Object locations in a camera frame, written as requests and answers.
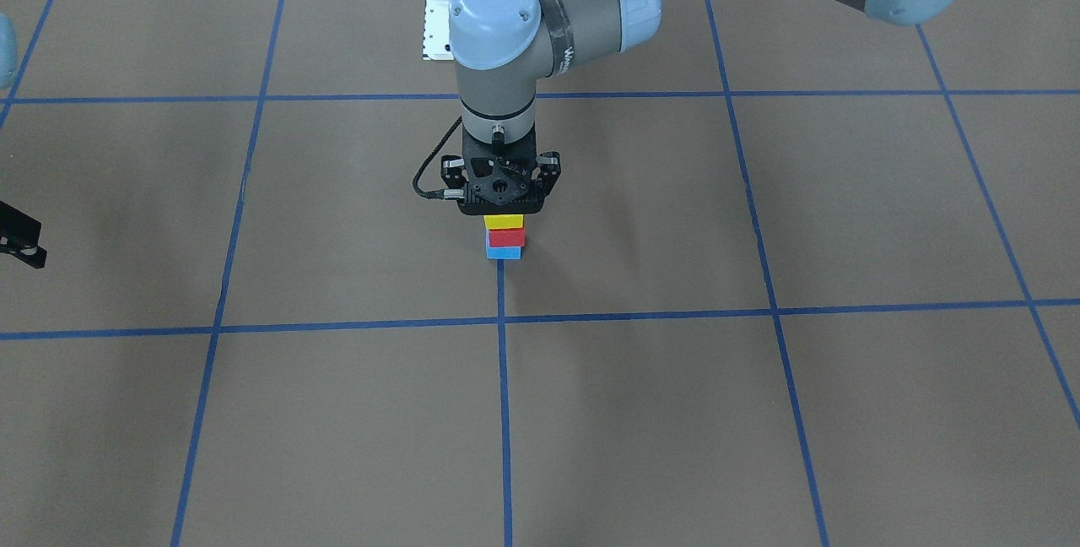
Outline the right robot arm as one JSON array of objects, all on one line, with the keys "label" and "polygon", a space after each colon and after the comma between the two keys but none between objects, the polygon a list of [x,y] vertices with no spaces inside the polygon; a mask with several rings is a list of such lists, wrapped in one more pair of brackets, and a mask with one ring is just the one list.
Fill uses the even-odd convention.
[{"label": "right robot arm", "polygon": [[[12,21],[1,13],[1,88],[14,84],[17,70],[17,35]],[[35,269],[46,266],[48,250],[40,246],[42,224],[1,201],[1,253]]]}]

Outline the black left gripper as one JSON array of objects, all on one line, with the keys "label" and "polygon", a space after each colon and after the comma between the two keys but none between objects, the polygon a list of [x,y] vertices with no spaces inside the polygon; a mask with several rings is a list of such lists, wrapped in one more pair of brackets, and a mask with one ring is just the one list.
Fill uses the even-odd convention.
[{"label": "black left gripper", "polygon": [[465,132],[462,157],[440,157],[444,184],[440,196],[463,198],[456,206],[469,216],[536,214],[543,209],[561,175],[559,152],[537,155],[535,126],[517,142],[498,149]]}]

